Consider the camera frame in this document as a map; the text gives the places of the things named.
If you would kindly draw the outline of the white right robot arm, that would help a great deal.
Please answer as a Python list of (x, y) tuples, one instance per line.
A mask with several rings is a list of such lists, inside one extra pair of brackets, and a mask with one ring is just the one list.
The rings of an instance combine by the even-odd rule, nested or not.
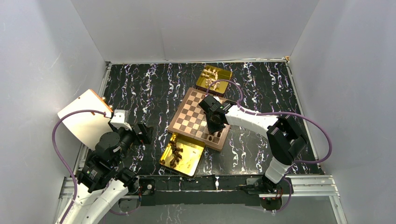
[(267, 138), (273, 158), (263, 175), (263, 188), (276, 193), (282, 186), (281, 179), (309, 142), (296, 120), (291, 115), (260, 115), (230, 100), (221, 103), (210, 95), (198, 105), (204, 111), (209, 133), (231, 125)]

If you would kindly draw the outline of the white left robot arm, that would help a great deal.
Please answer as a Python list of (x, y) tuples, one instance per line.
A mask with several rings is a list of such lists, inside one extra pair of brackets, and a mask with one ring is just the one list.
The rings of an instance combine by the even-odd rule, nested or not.
[(131, 129), (111, 126), (102, 134), (77, 173), (73, 196), (56, 223), (97, 224), (123, 196), (140, 194), (139, 176), (119, 166), (133, 146), (152, 143), (153, 130), (137, 123)]

